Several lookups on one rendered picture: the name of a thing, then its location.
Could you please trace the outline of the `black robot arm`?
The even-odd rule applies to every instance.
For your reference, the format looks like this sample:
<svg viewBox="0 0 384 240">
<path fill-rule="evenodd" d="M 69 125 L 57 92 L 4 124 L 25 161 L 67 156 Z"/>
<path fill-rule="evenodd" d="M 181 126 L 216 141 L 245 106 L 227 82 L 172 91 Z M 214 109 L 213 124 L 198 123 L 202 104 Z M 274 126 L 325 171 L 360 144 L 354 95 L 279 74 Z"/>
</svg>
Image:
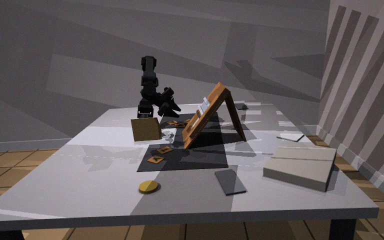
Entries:
<svg viewBox="0 0 384 240">
<path fill-rule="evenodd" d="M 143 86 L 143 89 L 140 91 L 142 99 L 139 102 L 137 111 L 137 118 L 139 119 L 153 118 L 154 115 L 154 108 L 151 100 L 156 94 L 156 88 L 159 86 L 159 80 L 154 72 L 156 64 L 157 60 L 153 56 L 145 56 L 141 59 L 141 66 L 143 70 L 143 76 L 141 76 L 141 86 Z M 167 99 L 173 94 L 174 91 L 170 87 L 165 87 L 164 92 L 162 94 L 159 93 L 158 96 L 164 102 L 167 102 Z"/>
</svg>

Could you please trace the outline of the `yellow round disc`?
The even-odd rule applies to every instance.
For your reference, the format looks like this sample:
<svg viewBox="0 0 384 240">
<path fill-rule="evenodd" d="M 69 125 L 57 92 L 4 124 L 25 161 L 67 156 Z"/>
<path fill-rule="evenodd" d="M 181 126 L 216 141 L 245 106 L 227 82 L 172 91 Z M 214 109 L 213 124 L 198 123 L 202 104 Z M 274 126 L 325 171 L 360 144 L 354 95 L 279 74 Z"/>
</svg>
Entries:
<svg viewBox="0 0 384 240">
<path fill-rule="evenodd" d="M 158 189 L 158 183 L 155 180 L 147 180 L 139 185 L 139 191 L 142 194 L 151 194 Z"/>
</svg>

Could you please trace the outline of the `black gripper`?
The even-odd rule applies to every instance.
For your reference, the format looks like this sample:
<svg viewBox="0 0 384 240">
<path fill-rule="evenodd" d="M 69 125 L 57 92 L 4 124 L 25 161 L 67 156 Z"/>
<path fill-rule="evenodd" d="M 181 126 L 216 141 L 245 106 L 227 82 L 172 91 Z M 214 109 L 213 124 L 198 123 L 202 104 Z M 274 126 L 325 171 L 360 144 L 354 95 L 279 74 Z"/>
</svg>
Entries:
<svg viewBox="0 0 384 240">
<path fill-rule="evenodd" d="M 159 93 L 156 92 L 155 95 L 153 96 L 152 100 L 150 101 L 152 103 L 152 105 L 156 105 L 159 107 L 158 108 L 159 110 L 157 112 L 158 115 L 161 117 L 163 116 L 163 117 L 179 118 L 180 116 L 176 112 L 174 112 L 173 110 L 180 112 L 181 109 L 174 102 L 173 96 L 171 95 L 167 99 L 167 102 L 165 102 L 160 98 Z"/>
</svg>

